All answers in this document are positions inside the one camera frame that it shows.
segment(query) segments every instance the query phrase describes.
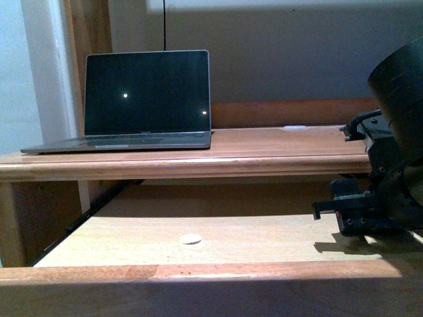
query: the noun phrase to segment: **silver laptop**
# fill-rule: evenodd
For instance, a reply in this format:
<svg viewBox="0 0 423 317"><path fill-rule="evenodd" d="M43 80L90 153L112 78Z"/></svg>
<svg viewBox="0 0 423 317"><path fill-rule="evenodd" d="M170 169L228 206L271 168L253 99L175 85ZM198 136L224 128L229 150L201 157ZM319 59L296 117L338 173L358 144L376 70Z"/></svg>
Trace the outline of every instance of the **silver laptop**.
<svg viewBox="0 0 423 317"><path fill-rule="evenodd" d="M85 137L20 151L207 149L210 127L206 50L94 54L87 56Z"/></svg>

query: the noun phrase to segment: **wooden panel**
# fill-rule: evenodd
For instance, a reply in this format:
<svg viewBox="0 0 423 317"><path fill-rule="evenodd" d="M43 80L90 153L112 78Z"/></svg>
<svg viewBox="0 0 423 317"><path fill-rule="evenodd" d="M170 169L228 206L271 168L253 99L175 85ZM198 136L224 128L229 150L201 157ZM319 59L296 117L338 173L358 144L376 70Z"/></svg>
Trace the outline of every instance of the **wooden panel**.
<svg viewBox="0 0 423 317"><path fill-rule="evenodd" d="M0 269L2 316L421 316L413 261Z"/></svg>
<svg viewBox="0 0 423 317"><path fill-rule="evenodd" d="M224 264L383 258L423 260L410 234L345 237L335 215L314 221L328 182L131 185L37 266ZM202 241L185 245L194 233Z"/></svg>
<svg viewBox="0 0 423 317"><path fill-rule="evenodd" d="M214 129L282 125L346 125L360 112L378 109L374 98L218 102L211 107Z"/></svg>
<svg viewBox="0 0 423 317"><path fill-rule="evenodd" d="M65 10L78 95L80 130L83 134L85 98L85 59L91 53L111 53L112 36L108 0L66 0Z"/></svg>
<svg viewBox="0 0 423 317"><path fill-rule="evenodd" d="M93 204L97 199L106 196L111 190L119 186L119 180L91 180L88 181L88 193L90 203Z"/></svg>
<svg viewBox="0 0 423 317"><path fill-rule="evenodd" d="M24 266L81 214L76 182L0 183L3 267Z"/></svg>
<svg viewBox="0 0 423 317"><path fill-rule="evenodd" d="M0 180L101 180L369 172L361 141L337 127L223 129L210 150L5 155Z"/></svg>

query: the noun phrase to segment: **black cable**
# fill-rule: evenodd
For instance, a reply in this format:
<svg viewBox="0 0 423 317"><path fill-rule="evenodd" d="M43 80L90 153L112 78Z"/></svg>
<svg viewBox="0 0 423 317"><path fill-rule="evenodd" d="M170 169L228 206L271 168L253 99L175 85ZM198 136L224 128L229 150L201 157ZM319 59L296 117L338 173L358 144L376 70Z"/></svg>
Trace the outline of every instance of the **black cable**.
<svg viewBox="0 0 423 317"><path fill-rule="evenodd" d="M364 134L357 131L358 125L366 119L380 116L381 114L382 111L380 109L358 114L353 120L351 120L349 124L340 128L340 131L344 132L346 136L345 141L355 141L364 139Z"/></svg>
<svg viewBox="0 0 423 317"><path fill-rule="evenodd" d="M166 0L163 0L163 51L166 50Z"/></svg>

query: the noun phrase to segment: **laptop screen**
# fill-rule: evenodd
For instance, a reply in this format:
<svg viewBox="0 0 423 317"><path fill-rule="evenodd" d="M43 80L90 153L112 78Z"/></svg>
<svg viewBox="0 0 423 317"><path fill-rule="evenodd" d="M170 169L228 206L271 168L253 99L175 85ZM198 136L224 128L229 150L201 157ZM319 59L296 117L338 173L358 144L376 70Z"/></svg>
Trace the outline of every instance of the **laptop screen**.
<svg viewBox="0 0 423 317"><path fill-rule="evenodd" d="M207 51L87 57L85 134L210 130Z"/></svg>

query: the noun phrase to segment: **light wood surface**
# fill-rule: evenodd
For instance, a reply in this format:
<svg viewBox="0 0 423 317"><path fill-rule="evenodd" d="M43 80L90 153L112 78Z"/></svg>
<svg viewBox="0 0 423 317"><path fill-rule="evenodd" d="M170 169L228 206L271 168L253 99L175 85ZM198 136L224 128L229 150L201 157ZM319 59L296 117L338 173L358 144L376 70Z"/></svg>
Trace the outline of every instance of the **light wood surface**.
<svg viewBox="0 0 423 317"><path fill-rule="evenodd" d="M337 127L214 131L204 151L0 157L0 181L197 178L369 172L362 142Z"/></svg>
<svg viewBox="0 0 423 317"><path fill-rule="evenodd" d="M37 266L423 260L409 234L344 237L335 215L314 221L311 204L328 198L327 186L131 185ZM180 243L189 233L202 241Z"/></svg>
<svg viewBox="0 0 423 317"><path fill-rule="evenodd" d="M82 135L87 55L112 53L108 0L66 0L65 12L73 66L73 86L77 95L79 132Z"/></svg>
<svg viewBox="0 0 423 317"><path fill-rule="evenodd" d="M2 316L421 316L421 262L0 270Z"/></svg>

